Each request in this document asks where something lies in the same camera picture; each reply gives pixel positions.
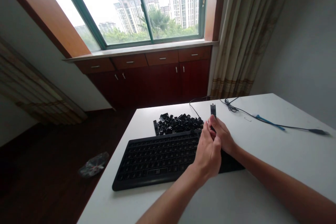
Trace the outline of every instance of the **pile of keycaps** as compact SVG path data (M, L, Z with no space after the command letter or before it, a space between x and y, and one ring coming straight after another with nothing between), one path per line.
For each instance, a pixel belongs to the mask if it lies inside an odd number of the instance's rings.
M172 133L197 130L203 128L203 120L193 118L190 115L182 114L179 117L173 115L160 115L159 122L153 121L156 135L167 135Z

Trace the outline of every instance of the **beige curtain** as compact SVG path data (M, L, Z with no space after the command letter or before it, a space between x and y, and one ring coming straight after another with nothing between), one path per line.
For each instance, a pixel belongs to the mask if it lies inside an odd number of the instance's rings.
M250 93L285 0L228 0L211 95Z
M38 121L77 124L86 114L0 39L0 94Z

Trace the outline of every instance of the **window sill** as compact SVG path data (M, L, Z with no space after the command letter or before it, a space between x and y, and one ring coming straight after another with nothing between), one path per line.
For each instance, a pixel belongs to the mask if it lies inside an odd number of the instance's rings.
M176 50L176 49L191 48L191 47L211 46L211 45L217 45L217 44L219 44L218 41L206 41L204 39L179 41L179 42L171 42L171 43L163 43L163 44L152 44L152 45L143 45L139 47L128 47L128 48L98 51L98 52L94 52L91 54L79 56L76 58L64 59L64 61L74 62L74 61L92 60L92 59L97 59L97 58L116 57L116 56L130 55L130 54L149 53L149 52L155 52L155 51L166 51L166 50Z

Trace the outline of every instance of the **black keyboard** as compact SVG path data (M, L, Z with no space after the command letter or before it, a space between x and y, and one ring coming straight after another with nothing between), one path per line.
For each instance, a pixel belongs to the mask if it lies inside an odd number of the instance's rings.
M114 179L113 191L176 181L195 160L202 130L130 140ZM244 167L222 151L219 173Z

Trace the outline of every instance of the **cable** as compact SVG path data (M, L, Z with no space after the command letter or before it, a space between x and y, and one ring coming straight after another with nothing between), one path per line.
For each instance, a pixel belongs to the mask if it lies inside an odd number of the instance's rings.
M244 111L244 110L242 110L242 109L240 109L240 108L237 108L237 107L232 106L231 103L234 102L235 100L237 100L239 97L235 98L234 100L232 100L232 101L230 101L230 102L229 102L229 100L228 100L227 98L225 98L225 99L224 99L224 102L223 102L220 98L215 97L215 96L204 96L204 97L202 97L202 98L195 98L195 99L192 99L192 100L189 102L189 105L190 105L190 106L192 107L192 109L196 112L196 110L194 109L194 107L191 105L191 102L194 101L194 100L196 100L196 99L204 99L204 98L208 98L208 97L215 98L216 100L220 100L220 102L223 103L224 105L226 105L226 106L228 107L229 111L231 111L231 112L233 112L233 113L237 113L237 112L239 112L239 111L243 111L244 113L248 114L249 116L251 116L251 117L257 119L258 121L261 121L261 122L263 122L263 123L267 123L267 124L271 124L271 123L269 123L269 122L266 122L266 121L264 121L264 120L261 120L260 118L257 118L257 117L255 117L255 116L251 115L250 113L247 113L246 111ZM297 129L297 130L306 130L306 131L310 131L310 132L313 132L313 133L316 133L316 134L319 134L319 135L329 135L328 132L323 131L323 130L321 130L321 129L306 129L306 128L299 128L299 127L285 126L285 125L280 125L280 124L275 124L275 125L276 125L276 126L280 126L280 127L284 127L284 128L293 128L293 129Z

